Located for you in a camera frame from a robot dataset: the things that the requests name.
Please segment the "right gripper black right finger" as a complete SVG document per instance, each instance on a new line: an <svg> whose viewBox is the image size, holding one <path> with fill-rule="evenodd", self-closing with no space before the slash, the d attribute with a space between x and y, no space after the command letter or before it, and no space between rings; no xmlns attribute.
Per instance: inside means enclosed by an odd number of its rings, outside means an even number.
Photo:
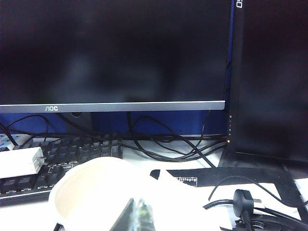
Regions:
<svg viewBox="0 0 308 231"><path fill-rule="evenodd" d="M144 199L140 199L138 202L136 216L137 231L154 230L153 209Z"/></svg>

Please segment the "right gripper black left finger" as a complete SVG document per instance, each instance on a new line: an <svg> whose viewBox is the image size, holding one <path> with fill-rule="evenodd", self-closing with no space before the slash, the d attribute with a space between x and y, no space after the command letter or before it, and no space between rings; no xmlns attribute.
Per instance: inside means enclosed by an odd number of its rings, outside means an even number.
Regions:
<svg viewBox="0 0 308 231"><path fill-rule="evenodd" d="M130 198L127 205L119 215L111 228L111 231L133 231L134 230L134 208L135 201Z"/></svg>

